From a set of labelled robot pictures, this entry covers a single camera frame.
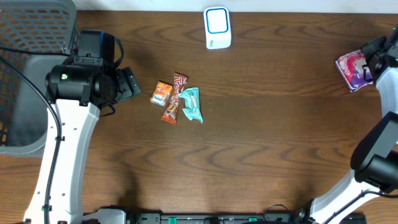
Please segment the pink purple liner pack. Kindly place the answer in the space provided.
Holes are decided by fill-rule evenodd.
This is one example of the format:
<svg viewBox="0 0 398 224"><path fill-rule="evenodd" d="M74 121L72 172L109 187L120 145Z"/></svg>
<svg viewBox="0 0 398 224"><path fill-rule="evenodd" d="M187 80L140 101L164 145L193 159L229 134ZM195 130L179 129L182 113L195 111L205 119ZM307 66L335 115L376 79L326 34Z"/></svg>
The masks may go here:
<svg viewBox="0 0 398 224"><path fill-rule="evenodd" d="M350 92L372 85L373 78L361 50L342 55L335 61L340 75L343 77Z"/></svg>

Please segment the orange white tissue pack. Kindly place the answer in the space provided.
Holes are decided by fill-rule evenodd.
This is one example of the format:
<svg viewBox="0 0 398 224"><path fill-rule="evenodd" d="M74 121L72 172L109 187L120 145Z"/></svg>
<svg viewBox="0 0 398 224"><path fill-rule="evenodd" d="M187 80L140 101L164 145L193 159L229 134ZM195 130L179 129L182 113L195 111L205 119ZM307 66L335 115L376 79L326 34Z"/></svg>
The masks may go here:
<svg viewBox="0 0 398 224"><path fill-rule="evenodd" d="M150 102L159 106L165 106L172 90L172 85L158 82L150 98Z"/></svg>

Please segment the orange Top chocolate bar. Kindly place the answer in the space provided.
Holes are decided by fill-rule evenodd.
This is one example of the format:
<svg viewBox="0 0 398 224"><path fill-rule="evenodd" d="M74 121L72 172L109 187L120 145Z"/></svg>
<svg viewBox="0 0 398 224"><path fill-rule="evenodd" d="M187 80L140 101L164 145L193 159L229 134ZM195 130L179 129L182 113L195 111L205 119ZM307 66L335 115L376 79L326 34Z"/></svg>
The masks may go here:
<svg viewBox="0 0 398 224"><path fill-rule="evenodd" d="M168 123L177 124L178 107L180 104L179 94L184 91L187 84L188 77L182 73L174 73L173 92L170 97L169 103L161 117L161 120Z"/></svg>

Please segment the teal snack wrapper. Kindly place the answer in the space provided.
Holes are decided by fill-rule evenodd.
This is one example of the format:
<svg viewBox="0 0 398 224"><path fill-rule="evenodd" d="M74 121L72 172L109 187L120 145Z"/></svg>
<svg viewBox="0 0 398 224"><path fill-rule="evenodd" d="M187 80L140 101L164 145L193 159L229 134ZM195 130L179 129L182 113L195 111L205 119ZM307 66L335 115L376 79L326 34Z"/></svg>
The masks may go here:
<svg viewBox="0 0 398 224"><path fill-rule="evenodd" d="M203 122L203 117L200 110L200 92L198 87L187 88L179 95L185 100L185 107L182 109L185 116L192 121L193 119Z"/></svg>

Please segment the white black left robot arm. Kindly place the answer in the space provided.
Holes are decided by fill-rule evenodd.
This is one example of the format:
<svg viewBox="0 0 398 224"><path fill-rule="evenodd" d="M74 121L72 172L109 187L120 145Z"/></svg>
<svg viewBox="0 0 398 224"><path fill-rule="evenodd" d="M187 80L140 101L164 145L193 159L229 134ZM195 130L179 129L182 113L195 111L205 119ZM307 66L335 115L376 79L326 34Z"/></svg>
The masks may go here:
<svg viewBox="0 0 398 224"><path fill-rule="evenodd" d="M129 67L120 68L115 36L83 30L78 50L45 77L48 122L35 193L24 223L127 223L125 209L111 205L89 215L82 206L88 148L104 107L140 94Z"/></svg>

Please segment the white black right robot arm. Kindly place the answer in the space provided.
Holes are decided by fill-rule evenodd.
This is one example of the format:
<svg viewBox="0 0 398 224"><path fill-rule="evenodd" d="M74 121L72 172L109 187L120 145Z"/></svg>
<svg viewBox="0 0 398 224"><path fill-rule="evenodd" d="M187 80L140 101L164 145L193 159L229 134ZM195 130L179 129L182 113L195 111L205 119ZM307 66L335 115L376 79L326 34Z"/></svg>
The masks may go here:
<svg viewBox="0 0 398 224"><path fill-rule="evenodd" d="M327 193L309 201L296 223L340 223L377 198L396 198L397 190L397 29L362 46L381 98L382 119L357 145L350 171Z"/></svg>

